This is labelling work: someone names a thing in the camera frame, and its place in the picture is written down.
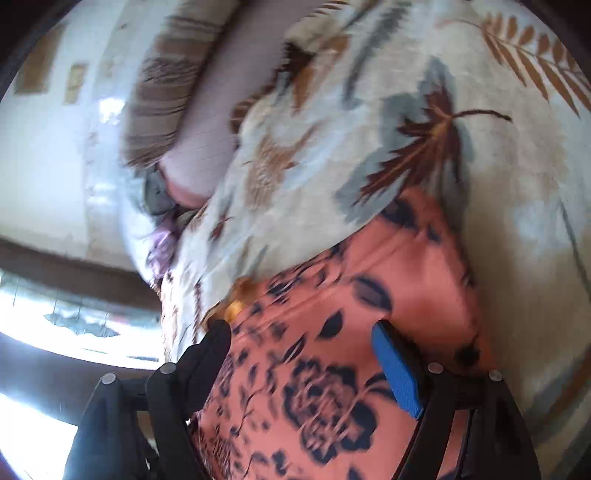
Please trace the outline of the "orange floral garment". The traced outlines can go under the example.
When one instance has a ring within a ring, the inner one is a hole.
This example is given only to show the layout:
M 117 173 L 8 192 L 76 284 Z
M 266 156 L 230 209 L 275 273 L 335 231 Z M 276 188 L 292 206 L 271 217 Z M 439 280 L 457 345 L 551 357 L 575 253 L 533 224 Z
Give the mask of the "orange floral garment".
M 215 479 L 389 479 L 414 419 L 370 332 L 388 320 L 429 358 L 494 364 L 468 269 L 434 199 L 401 193 L 348 239 L 259 283 L 192 439 Z

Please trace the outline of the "striped bolster pillow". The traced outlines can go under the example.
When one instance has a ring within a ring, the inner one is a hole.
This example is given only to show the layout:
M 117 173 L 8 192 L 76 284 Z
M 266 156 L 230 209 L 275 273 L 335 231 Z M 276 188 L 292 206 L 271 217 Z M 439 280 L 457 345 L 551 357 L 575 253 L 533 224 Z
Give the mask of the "striped bolster pillow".
M 195 82 L 240 7 L 240 1 L 179 1 L 164 17 L 124 107 L 123 165 L 147 169 L 174 145 Z

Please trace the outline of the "grey pillow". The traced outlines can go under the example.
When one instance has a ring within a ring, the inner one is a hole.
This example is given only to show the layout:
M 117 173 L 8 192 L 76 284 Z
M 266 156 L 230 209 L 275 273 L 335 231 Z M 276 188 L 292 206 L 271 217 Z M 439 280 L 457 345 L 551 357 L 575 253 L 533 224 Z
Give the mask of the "grey pillow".
M 125 249 L 139 275 L 146 283 L 145 259 L 148 236 L 160 225 L 173 229 L 177 236 L 174 213 L 177 204 L 168 195 L 165 181 L 155 167 L 134 170 L 123 167 L 119 187 L 119 224 Z

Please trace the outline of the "pink bed sheet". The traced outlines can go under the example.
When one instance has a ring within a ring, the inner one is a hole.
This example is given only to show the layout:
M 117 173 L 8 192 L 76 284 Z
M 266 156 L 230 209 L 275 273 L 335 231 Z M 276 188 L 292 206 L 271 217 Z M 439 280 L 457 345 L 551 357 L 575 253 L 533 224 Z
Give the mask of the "pink bed sheet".
M 246 1 L 238 8 L 197 79 L 174 145 L 158 163 L 176 203 L 196 209 L 211 197 L 235 152 L 235 105 L 270 81 L 284 33 L 321 4 Z

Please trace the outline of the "purple floral cloth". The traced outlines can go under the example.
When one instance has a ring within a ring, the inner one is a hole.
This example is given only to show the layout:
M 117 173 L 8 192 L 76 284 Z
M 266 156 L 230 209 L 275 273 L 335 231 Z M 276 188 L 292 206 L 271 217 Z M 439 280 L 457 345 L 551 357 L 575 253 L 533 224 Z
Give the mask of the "purple floral cloth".
M 163 279 L 172 263 L 176 245 L 175 231 L 165 225 L 160 225 L 148 236 L 145 267 L 150 283 Z

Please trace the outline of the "window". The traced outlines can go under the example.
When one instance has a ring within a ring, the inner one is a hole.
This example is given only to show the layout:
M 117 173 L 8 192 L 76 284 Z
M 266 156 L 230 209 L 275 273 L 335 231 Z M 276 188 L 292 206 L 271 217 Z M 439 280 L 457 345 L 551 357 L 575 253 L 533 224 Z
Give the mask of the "window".
M 164 362 L 160 314 L 1 272 L 1 333 L 77 360 L 153 370 Z

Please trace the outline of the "cream leaf-pattern blanket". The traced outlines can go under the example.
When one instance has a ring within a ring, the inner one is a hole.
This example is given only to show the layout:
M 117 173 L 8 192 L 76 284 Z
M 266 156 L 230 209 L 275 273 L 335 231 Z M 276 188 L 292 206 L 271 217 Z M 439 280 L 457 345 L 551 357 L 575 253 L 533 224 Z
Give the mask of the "cream leaf-pattern blanket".
M 590 82 L 515 1 L 331 1 L 286 36 L 269 93 L 162 283 L 175 361 L 259 283 L 401 193 L 436 201 L 545 479 L 590 475 Z

